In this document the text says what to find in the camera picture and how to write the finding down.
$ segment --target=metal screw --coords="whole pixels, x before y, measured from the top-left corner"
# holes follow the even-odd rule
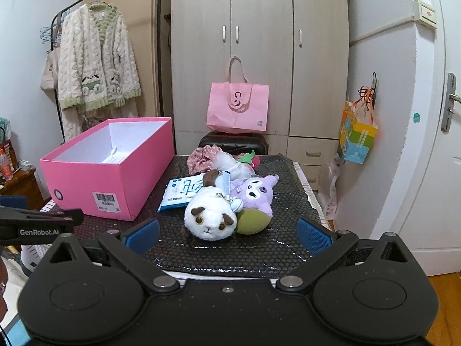
[[[285,287],[298,287],[303,284],[303,279],[298,276],[285,276],[280,279],[280,283]]]
[[[158,276],[152,281],[157,287],[172,287],[176,284],[176,279],[171,276]]]

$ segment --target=bottle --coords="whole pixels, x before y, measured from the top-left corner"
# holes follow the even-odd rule
[[[9,181],[13,178],[13,172],[11,171],[10,160],[5,155],[3,148],[0,148],[0,170],[5,181]]]

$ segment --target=blue wet wipes pack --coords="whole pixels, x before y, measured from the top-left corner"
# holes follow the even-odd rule
[[[158,207],[158,212],[164,211],[165,209],[187,206],[195,194],[203,187],[203,175],[204,173],[196,176],[171,179],[163,194],[162,203],[160,203]],[[229,195],[231,191],[230,179],[231,175],[229,172],[223,172],[222,175],[216,178],[216,187],[223,190],[225,195]]]

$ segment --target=canvas tote bag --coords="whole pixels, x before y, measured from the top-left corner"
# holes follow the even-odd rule
[[[229,60],[223,83],[211,85],[207,126],[214,131],[238,134],[266,132],[269,86],[248,83],[243,66],[244,83],[232,83],[231,69],[237,56]]]

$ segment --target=green plush ball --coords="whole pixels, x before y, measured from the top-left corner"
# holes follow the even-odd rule
[[[269,225],[271,218],[259,209],[244,209],[237,213],[237,233],[256,234]]]

